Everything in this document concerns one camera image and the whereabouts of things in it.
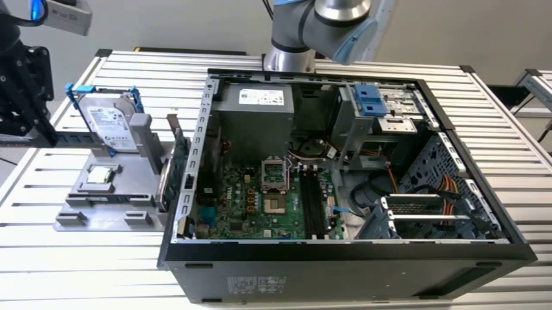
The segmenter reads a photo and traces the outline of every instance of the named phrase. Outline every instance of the white wall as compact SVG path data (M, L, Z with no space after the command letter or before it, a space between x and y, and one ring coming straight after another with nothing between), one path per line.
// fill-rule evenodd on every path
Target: white wall
M259 55L270 47L271 22L261 0L87 1L94 12L87 37L45 26L21 29L21 41L51 51L56 98L99 48L196 48ZM28 0L4 2L13 15L28 18Z
M377 61L472 65L486 83L552 70L552 1L397 0Z

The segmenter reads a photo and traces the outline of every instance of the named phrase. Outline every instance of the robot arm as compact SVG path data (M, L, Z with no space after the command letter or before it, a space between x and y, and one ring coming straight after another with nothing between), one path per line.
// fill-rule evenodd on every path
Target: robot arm
M3 0L0 11L0 145L53 146L45 107L53 99L49 52L45 47L25 46L19 39L19 25L41 25L47 16L35 21L19 19L9 15Z
M274 0L269 71L314 72L314 56L350 65L365 52L378 23L370 0Z
M57 14L51 18L48 4ZM315 52L343 65L358 60L377 30L369 10L369 0L274 0L273 46L263 58L265 70L314 72ZM72 14L81 18L71 19ZM49 124L49 52L20 42L19 26L45 23L87 35L89 7L80 0L33 0L31 15L32 20L11 16L0 0L0 146L75 147L69 142L77 141L79 147L88 147L96 143L92 133L56 132Z

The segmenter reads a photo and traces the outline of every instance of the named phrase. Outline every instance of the ribbed metal surface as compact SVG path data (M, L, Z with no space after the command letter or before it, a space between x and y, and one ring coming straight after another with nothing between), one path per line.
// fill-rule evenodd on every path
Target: ribbed metal surface
M164 116L191 135L207 68L258 70L246 56L114 52L95 59L80 83L139 86L152 128L171 141ZM321 74L425 79L539 261L454 301L385 304L386 309L552 309L552 172L523 132L458 67L318 62ZM56 127L84 130L68 102ZM190 307L171 273L158 271L162 233L55 232L51 225L88 156L87 150L31 150L0 188L0 307L151 309ZM259 305L257 309L376 309L381 304Z

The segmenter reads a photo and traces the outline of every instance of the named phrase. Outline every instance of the blue drive bracket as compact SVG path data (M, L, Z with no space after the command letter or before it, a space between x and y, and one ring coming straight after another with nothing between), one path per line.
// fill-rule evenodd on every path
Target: blue drive bracket
M354 84L354 99L361 108L362 116L385 116L388 108L381 99L380 90L376 85Z
M92 132L92 128L88 125L87 118L83 115L80 106L79 106L79 98L80 96L85 96L85 94L92 94L95 92L102 92L103 89L98 89L95 85L79 85L75 89L73 83L67 83L65 84L65 94L67 97L71 100L73 108L79 111L80 116L83 117L84 123L87 124L88 131ZM135 86L127 90L130 94L132 94L132 100L135 104L135 110L138 113L144 113L144 106L142 105L142 97L140 97L140 91ZM106 146L108 153L111 156L115 156L116 150L112 149L110 146Z
M135 107L138 113L144 113L144 106L142 105L142 97L140 97L140 91L138 90L136 86L132 86L130 89L130 93L135 97Z

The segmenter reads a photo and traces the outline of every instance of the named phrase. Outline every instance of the green circuit board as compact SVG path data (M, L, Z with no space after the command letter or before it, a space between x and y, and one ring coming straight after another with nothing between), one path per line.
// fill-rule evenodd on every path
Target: green circuit board
M222 177L222 195L218 199L215 211L215 222L206 225L199 223L195 231L198 238L208 239L305 239L305 218L301 203L301 182L299 172L289 172L289 190L286 194L263 193L262 166L227 165ZM322 214L326 226L330 225L330 218L335 221L333 229L326 235L329 239L342 239L342 223L338 214L331 214L327 205L335 201L335 192L331 184L329 171L317 174L321 193L319 197Z

